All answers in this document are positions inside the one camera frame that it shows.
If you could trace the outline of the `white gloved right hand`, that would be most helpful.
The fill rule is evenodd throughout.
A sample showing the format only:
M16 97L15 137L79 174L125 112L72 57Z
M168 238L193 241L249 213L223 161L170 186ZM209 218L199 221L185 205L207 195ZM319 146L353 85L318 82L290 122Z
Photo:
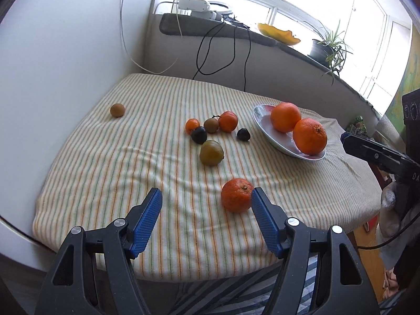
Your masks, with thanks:
M403 218L400 218L396 212L398 202L397 182L392 182L382 191L381 195L379 223L376 230L377 244L382 244L394 237L419 213L419 204L417 204ZM379 249L379 256L387 270L391 270L397 264L405 247L412 243L418 235L419 219L391 243Z

